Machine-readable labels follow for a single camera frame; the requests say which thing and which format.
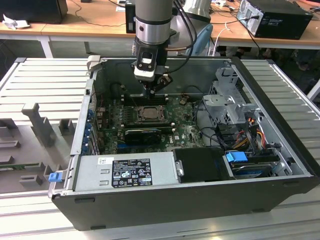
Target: warning label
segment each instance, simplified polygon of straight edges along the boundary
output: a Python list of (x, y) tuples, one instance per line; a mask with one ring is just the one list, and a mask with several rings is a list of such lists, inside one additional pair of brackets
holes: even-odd
[(152, 185), (150, 158), (114, 160), (111, 185), (114, 188)]

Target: red wire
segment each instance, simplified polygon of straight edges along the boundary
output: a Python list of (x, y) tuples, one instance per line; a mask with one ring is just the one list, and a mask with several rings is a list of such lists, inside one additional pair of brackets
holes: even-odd
[(261, 141), (262, 141), (262, 146), (265, 148), (266, 147), (266, 141), (265, 141), (265, 134), (262, 132), (262, 131), (256, 131), (257, 133), (260, 133), (261, 135), (262, 135), (262, 139), (261, 139)]
[(245, 131), (240, 131), (239, 133), (238, 133), (238, 135), (236, 136), (236, 143), (239, 141), (239, 136), (241, 135), (241, 134), (243, 134)]

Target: paper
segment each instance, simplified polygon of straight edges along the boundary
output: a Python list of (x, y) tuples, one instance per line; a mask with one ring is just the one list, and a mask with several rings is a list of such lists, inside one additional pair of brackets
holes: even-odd
[(124, 0), (117, 0), (117, 3), (120, 4), (120, 5), (123, 5), (123, 7), (117, 6), (117, 7), (115, 8), (115, 11), (116, 11), (116, 12), (125, 12), (125, 11), (126, 11), (126, 8), (125, 8), (126, 1), (124, 1)]
[(30, 27), (27, 21), (25, 20), (13, 20), (11, 18), (6, 17), (6, 15), (3, 14), (3, 21), (2, 23), (6, 25), (9, 29), (21, 29), (21, 28), (27, 28)]

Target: desk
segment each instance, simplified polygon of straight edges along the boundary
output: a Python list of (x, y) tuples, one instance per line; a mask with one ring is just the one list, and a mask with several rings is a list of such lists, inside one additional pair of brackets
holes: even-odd
[[(239, 3), (230, 3), (238, 7)], [(299, 3), (303, 8), (309, 9), (307, 4)], [(0, 39), (10, 40), (35, 40), (40, 41), (44, 54), (52, 58), (51, 41), (87, 42), (87, 53), (90, 52), (88, 42), (128, 43), (134, 39), (134, 34), (126, 33), (126, 18), (124, 12), (116, 12), (116, 6), (107, 0), (93, 0), (92, 3), (82, 3), (80, 0), (67, 0), (68, 13), (62, 24), (32, 23), (30, 28), (11, 30), (6, 26), (0, 26)], [(211, 15), (212, 23), (224, 23), (234, 21), (235, 18), (229, 13), (215, 12)], [(219, 37), (219, 45), (255, 47), (246, 29), (239, 22), (228, 25), (231, 31), (225, 30)], [(212, 37), (215, 39), (224, 28), (223, 24), (213, 26)], [(306, 28), (300, 40), (255, 38), (262, 48), (284, 49), (320, 49), (320, 20), (312, 20)]]

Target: orange wire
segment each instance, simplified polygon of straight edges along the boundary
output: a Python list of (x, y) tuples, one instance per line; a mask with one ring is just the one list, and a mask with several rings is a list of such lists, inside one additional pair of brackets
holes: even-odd
[(239, 141), (239, 136), (240, 136), (240, 134), (243, 134), (245, 131), (240, 131), (239, 133), (238, 133), (238, 135), (236, 136), (236, 143)]
[(265, 147), (266, 147), (265, 134), (264, 134), (263, 132), (261, 132), (261, 131), (256, 131), (256, 132), (260, 135), (260, 137), (261, 137), (261, 144), (262, 144), (262, 146), (265, 148)]

